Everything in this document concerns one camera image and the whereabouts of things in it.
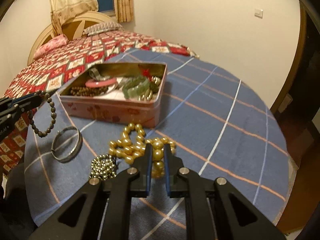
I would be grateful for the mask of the silver metal bangle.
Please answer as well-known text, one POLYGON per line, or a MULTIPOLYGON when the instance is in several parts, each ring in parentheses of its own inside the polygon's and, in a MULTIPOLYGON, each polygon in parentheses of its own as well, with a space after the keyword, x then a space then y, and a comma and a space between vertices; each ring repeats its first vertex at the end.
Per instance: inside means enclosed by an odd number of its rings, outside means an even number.
POLYGON ((57 131, 57 134, 56 134, 56 136, 52 142, 52 146, 51 146, 52 156, 60 163, 67 163, 67 162, 71 161, 72 159, 74 159, 76 157, 76 155, 79 153, 79 151, 81 150, 81 147, 82 147, 82 141, 83 141, 82 134, 77 127, 69 126, 69 127, 64 128, 61 131, 57 131), (56 147, 56 143, 60 139, 60 137, 63 136, 68 131, 76 131, 75 135, 77 136, 77 141, 75 143, 75 146, 72 148, 72 150, 65 157, 58 157, 56 155, 56 152, 58 150, 58 147, 56 147))

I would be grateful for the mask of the red knotted cord pendant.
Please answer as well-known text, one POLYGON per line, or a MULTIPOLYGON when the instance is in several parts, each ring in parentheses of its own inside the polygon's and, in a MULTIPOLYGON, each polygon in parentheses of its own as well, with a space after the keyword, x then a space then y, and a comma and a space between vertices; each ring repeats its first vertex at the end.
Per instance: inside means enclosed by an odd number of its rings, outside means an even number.
POLYGON ((152 76, 151 76, 151 74, 150 74, 150 69, 143 67, 141 64, 139 64, 138 66, 139 66, 139 70, 140 70, 141 75, 142 75, 143 77, 151 80, 151 79, 152 79, 152 76))

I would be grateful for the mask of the silver watch band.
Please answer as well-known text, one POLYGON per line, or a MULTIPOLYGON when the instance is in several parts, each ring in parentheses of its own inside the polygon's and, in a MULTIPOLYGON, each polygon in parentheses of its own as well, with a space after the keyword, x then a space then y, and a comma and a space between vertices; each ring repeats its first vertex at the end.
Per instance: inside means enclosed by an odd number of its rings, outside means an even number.
POLYGON ((107 81, 109 80, 111 77, 110 76, 102 76, 99 71, 97 70, 97 68, 93 67, 93 68, 90 68, 88 70, 88 74, 89 76, 94 80, 94 81, 97 81, 97 82, 100 82, 100 81, 107 81))

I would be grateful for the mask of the red patchwork bedspread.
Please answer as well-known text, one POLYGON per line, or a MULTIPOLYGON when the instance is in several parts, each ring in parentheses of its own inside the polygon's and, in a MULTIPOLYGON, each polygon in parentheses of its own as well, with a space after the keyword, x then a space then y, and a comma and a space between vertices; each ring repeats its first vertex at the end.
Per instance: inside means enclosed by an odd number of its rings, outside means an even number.
POLYGON ((11 82, 4 96, 21 96, 45 90, 53 92, 88 67, 103 63, 129 49, 197 57, 189 47, 124 30, 82 36, 34 60, 11 82))

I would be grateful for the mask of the pink floral pillow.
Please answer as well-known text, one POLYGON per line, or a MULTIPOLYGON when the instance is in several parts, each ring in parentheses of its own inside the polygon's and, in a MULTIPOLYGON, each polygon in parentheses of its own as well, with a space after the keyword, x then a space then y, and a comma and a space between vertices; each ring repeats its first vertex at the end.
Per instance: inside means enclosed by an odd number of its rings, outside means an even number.
POLYGON ((59 36, 56 36, 56 37, 52 38, 51 40, 49 40, 44 45, 41 45, 39 48, 37 48, 34 53, 33 59, 37 60, 37 59, 43 57, 44 55, 47 55, 53 49, 60 48, 60 47, 67 45, 68 42, 69 42, 69 39, 67 38, 67 36, 65 34, 61 34, 59 36))

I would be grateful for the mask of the printed paper booklet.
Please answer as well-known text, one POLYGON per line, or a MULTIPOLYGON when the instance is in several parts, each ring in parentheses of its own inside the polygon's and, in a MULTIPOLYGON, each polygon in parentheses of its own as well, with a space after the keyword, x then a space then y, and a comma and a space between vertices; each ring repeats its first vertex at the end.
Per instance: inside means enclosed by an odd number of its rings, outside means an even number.
POLYGON ((125 96, 122 92, 122 88, 127 82, 127 77, 118 77, 115 84, 108 87, 108 90, 105 94, 101 95, 102 99, 110 100, 125 100, 125 96))

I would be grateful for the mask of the cream wooden headboard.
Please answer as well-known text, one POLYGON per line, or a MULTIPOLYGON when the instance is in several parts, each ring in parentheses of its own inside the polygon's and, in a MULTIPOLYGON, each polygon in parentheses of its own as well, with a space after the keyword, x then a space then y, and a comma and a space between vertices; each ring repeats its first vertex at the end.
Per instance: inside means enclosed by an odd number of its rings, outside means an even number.
MULTIPOLYGON (((82 36, 83 30, 85 28, 102 22, 116 22, 116 17, 110 17, 107 14, 103 14, 101 12, 87 11, 81 15, 76 16, 75 18, 68 20, 62 26, 62 32, 68 37, 69 40, 74 40, 82 36)), ((29 53, 27 65, 32 63, 37 48, 47 43, 53 37, 53 26, 50 24, 46 29, 44 29, 42 33, 40 33, 39 37, 34 42, 29 53)))

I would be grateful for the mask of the striped pillow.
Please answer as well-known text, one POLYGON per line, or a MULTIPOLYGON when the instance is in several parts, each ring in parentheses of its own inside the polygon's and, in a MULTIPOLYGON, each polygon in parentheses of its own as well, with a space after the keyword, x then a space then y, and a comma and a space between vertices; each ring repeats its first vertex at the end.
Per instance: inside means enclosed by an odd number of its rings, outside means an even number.
POLYGON ((103 22, 97 23, 90 27, 87 27, 83 31, 83 35, 93 36, 100 33, 105 33, 109 31, 122 30, 123 26, 117 22, 103 22))

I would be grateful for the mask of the pink metal tin box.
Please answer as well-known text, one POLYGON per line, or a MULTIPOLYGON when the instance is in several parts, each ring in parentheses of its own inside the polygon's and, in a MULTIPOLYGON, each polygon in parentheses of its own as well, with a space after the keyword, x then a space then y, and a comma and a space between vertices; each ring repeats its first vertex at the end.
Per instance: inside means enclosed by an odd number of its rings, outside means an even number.
POLYGON ((59 92, 70 116, 154 128, 167 77, 164 62, 108 62, 81 73, 59 92))

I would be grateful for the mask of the left beige curtain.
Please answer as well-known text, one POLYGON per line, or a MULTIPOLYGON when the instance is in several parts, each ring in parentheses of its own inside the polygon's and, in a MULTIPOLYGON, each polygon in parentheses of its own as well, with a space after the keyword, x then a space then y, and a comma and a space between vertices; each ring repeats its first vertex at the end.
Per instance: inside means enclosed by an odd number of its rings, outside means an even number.
POLYGON ((50 16, 55 36, 62 34, 62 26, 87 11, 98 11, 98 0, 50 0, 50 16))

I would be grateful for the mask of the beige curtain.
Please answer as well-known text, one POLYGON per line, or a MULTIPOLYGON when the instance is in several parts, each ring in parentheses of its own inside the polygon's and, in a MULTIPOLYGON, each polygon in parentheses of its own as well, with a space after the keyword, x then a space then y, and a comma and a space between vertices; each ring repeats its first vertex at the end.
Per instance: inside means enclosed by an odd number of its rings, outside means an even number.
POLYGON ((62 34, 62 26, 87 11, 98 11, 98 0, 50 0, 50 16, 55 36, 62 34))
POLYGON ((133 0, 113 0, 114 12, 119 23, 131 22, 134 18, 133 0))

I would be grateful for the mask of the right beige curtain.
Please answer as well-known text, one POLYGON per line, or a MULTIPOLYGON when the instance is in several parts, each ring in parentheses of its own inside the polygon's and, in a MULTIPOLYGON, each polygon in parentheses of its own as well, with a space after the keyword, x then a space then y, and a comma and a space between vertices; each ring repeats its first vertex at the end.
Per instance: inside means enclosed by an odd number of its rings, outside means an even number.
POLYGON ((131 22, 134 18, 133 0, 113 0, 114 12, 119 23, 131 22))

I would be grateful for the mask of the white wall switch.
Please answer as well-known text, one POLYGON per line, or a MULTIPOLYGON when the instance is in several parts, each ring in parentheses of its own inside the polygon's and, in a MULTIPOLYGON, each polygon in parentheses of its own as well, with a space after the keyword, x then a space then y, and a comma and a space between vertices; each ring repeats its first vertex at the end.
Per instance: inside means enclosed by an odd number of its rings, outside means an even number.
POLYGON ((256 8, 254 10, 254 16, 257 17, 257 18, 262 19, 263 18, 263 13, 264 13, 263 9, 256 8))

